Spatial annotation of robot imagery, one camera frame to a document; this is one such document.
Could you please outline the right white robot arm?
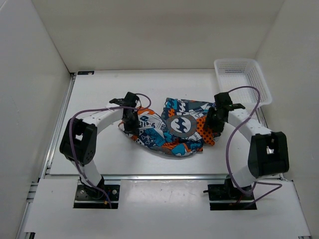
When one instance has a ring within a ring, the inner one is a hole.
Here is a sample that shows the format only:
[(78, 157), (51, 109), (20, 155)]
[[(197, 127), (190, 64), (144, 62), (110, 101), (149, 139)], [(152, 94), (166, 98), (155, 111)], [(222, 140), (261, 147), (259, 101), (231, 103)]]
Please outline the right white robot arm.
[(242, 104), (233, 103), (228, 92), (219, 93), (214, 99), (215, 106), (209, 109), (204, 126), (214, 133), (222, 133), (228, 123), (250, 144), (247, 164), (236, 172), (231, 171), (229, 153), (225, 153), (228, 170), (224, 186), (226, 197), (235, 199), (241, 193), (251, 195), (253, 191), (248, 188), (253, 188), (261, 178), (288, 172), (288, 144), (283, 132), (262, 126)]

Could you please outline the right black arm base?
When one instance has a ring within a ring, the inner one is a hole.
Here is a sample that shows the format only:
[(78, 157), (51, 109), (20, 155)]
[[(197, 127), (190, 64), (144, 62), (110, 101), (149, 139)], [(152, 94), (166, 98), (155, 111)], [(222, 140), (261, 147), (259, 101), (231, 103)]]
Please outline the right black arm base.
[(223, 184), (208, 184), (203, 193), (208, 195), (210, 211), (257, 210), (254, 194), (242, 193), (230, 178)]

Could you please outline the colourful patterned shorts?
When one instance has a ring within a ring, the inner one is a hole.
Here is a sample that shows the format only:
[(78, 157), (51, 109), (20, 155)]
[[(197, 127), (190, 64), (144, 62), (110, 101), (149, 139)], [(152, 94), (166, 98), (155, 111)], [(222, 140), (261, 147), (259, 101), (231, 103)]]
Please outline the colourful patterned shorts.
[(202, 152), (205, 144), (213, 146), (220, 137), (205, 125), (210, 108), (216, 104), (185, 99), (167, 98), (162, 114), (151, 109), (139, 110), (137, 133), (118, 128), (137, 144), (153, 151), (175, 157), (186, 157)]

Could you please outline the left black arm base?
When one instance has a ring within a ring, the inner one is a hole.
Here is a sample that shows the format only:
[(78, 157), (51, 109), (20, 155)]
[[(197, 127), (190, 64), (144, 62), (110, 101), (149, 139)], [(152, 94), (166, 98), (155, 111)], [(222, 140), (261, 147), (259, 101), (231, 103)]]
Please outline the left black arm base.
[(118, 209), (120, 185), (104, 184), (104, 191), (109, 197), (109, 201), (104, 193), (91, 189), (87, 185), (78, 181), (73, 208), (75, 209)]

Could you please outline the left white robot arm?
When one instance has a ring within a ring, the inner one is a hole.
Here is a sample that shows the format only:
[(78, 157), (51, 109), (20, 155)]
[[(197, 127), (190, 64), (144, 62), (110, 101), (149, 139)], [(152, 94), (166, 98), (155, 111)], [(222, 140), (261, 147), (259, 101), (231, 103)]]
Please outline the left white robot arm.
[(101, 109), (83, 110), (67, 123), (59, 151), (76, 167), (80, 181), (93, 199), (103, 197), (104, 178), (94, 163), (97, 136), (113, 123), (121, 120), (128, 133), (138, 133), (137, 94), (127, 92), (124, 98), (112, 99)]

